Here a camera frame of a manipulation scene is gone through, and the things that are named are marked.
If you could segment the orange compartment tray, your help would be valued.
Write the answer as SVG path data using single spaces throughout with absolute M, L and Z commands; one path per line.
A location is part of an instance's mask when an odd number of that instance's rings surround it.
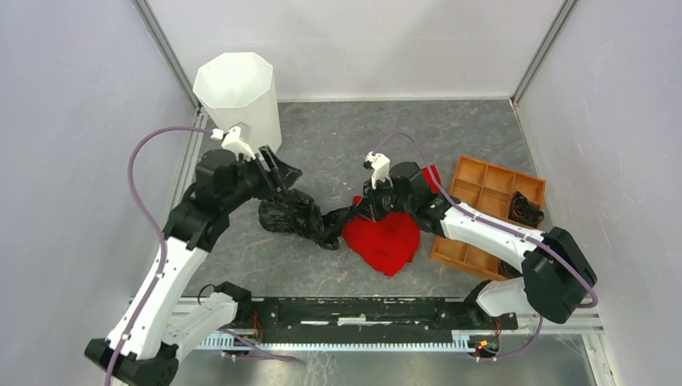
M 462 155 L 454 168 L 449 193 L 474 209 L 527 228 L 521 210 L 514 208 L 515 196 L 521 194 L 536 210 L 544 209 L 546 182 L 520 171 Z M 472 274 L 484 280 L 503 281 L 518 273 L 507 263 L 479 248 L 460 241 L 434 238 L 432 261 Z

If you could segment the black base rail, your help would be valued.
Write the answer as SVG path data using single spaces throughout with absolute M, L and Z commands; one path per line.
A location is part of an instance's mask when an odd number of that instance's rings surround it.
M 449 343 L 455 331 L 513 331 L 519 326 L 515 314 L 491 317 L 471 298 L 255 298 L 228 281 L 211 289 L 237 302 L 228 329 L 258 343 Z

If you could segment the white octagonal trash bin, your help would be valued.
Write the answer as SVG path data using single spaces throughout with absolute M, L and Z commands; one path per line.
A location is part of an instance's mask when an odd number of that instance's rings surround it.
M 273 66 L 255 52 L 226 52 L 201 66 L 193 92 L 218 128 L 249 127 L 254 150 L 282 144 Z

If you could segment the red cloth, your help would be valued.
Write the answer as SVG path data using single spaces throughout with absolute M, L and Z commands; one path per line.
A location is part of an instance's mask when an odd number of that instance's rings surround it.
M 371 268 L 393 277 L 413 261 L 421 230 L 410 215 L 392 212 L 382 220 L 354 217 L 343 227 L 342 238 Z

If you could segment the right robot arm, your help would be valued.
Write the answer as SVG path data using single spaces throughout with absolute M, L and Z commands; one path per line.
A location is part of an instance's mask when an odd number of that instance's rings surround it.
M 526 312 L 563 324 L 576 309 L 598 304 L 596 274 L 563 228 L 524 228 L 476 210 L 442 187 L 432 191 L 426 179 L 433 172 L 415 162 L 392 166 L 382 154 L 369 154 L 363 166 L 372 174 L 357 216 L 378 221 L 406 214 L 420 230 L 490 253 L 520 273 L 483 282 L 470 293 L 473 301 L 465 305 L 464 315 L 471 326 L 484 328 L 496 317 Z

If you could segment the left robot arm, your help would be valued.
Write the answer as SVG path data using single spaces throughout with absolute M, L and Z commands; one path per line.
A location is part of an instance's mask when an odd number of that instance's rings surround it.
M 162 229 L 160 249 L 119 323 L 84 354 L 105 370 L 105 383 L 169 385 L 188 353 L 221 327 L 246 326 L 254 315 L 250 291 L 224 282 L 184 318 L 171 321 L 189 280 L 230 225 L 230 214 L 252 199 L 289 190 L 302 172 L 268 146 L 252 159 L 210 150 L 195 180 Z

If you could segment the black plastic trash bag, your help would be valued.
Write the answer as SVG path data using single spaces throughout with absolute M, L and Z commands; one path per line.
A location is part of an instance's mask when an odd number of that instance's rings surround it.
M 268 232 L 294 234 L 323 249 L 337 250 L 343 229 L 355 217 L 358 206 L 355 203 L 322 214 L 311 196 L 290 189 L 262 200 L 258 206 L 258 219 Z

